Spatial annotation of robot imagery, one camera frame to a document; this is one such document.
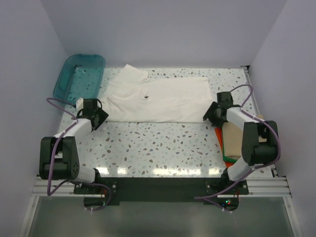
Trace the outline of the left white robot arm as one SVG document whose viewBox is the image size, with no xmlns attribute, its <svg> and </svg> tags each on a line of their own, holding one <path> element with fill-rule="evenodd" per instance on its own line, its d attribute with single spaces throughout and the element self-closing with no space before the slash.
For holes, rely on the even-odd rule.
<svg viewBox="0 0 316 237">
<path fill-rule="evenodd" d="M 78 99 L 76 115 L 71 114 L 72 123 L 62 132 L 44 137 L 40 142 L 39 176 L 43 180 L 72 180 L 84 182 L 92 194 L 102 189 L 95 168 L 81 168 L 78 147 L 91 132 L 97 130 L 108 118 L 99 99 Z"/>
</svg>

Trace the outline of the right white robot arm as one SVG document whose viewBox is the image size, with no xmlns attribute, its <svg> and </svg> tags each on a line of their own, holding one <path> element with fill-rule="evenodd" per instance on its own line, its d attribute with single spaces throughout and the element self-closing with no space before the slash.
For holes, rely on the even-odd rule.
<svg viewBox="0 0 316 237">
<path fill-rule="evenodd" d="M 270 166 L 280 159 L 276 122 L 250 115 L 234 104 L 230 92 L 217 93 L 217 101 L 212 102 L 203 120 L 209 120 L 212 126 L 222 130 L 224 125 L 232 123 L 242 131 L 241 157 L 223 171 L 219 182 L 222 192 L 231 194 L 237 189 L 237 183 L 255 169 Z"/>
</svg>

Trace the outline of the white printed t shirt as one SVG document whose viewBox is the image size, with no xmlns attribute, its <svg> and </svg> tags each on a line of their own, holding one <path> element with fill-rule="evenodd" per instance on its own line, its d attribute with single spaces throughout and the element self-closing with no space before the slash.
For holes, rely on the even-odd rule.
<svg viewBox="0 0 316 237">
<path fill-rule="evenodd" d="M 201 123 L 214 99 L 208 78 L 156 79 L 125 65 L 100 101 L 112 122 Z"/>
</svg>

